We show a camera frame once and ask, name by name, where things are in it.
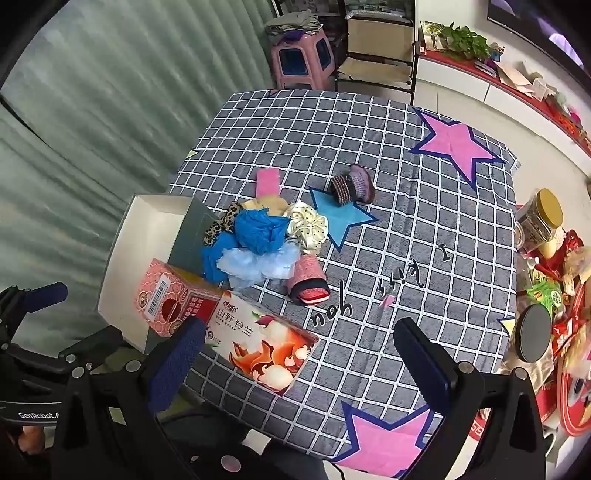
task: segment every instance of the potted plant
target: potted plant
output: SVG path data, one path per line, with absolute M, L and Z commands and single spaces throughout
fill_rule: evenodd
M 466 26 L 453 28 L 452 23 L 448 27 L 443 27 L 441 34 L 447 39 L 449 49 L 461 58 L 486 61 L 491 55 L 486 38 Z

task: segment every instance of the product box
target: product box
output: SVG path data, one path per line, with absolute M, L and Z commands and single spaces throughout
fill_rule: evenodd
M 224 291 L 207 326 L 206 344 L 247 377 L 283 395 L 312 353 L 318 337 Z
M 135 307 L 150 327 L 170 337 L 190 315 L 207 324 L 223 290 L 154 258 L 135 298 Z

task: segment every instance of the pink star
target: pink star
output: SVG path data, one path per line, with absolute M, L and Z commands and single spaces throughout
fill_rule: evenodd
M 431 134 L 410 149 L 410 153 L 424 153 L 448 158 L 458 172 L 476 190 L 476 163 L 504 163 L 504 160 L 474 140 L 472 129 L 460 122 L 446 123 L 417 110 Z
M 387 477 L 398 476 L 421 452 L 433 413 L 419 409 L 389 424 L 343 403 L 351 450 L 333 459 L 338 465 Z

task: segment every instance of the open box lid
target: open box lid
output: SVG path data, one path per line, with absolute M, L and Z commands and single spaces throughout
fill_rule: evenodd
M 150 327 L 134 306 L 137 289 L 153 258 L 168 262 L 191 205 L 194 205 L 191 215 L 195 217 L 191 222 L 191 230 L 193 238 L 197 240 L 199 232 L 217 218 L 198 199 L 178 195 L 136 195 L 129 204 L 113 242 L 97 310 L 110 325 L 121 330 L 128 343 L 141 352 L 145 351 Z M 202 238 L 201 233 L 190 258 L 186 258 L 187 262 L 193 262 L 193 268 L 185 267 L 186 270 L 200 268 Z

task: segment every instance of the gray curtain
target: gray curtain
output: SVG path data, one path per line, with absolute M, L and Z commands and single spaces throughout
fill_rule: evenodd
M 105 262 L 136 193 L 164 192 L 231 94 L 272 86 L 268 0 L 70 0 L 1 93 L 0 288 L 61 280 L 20 344 L 55 354 L 103 326 Z

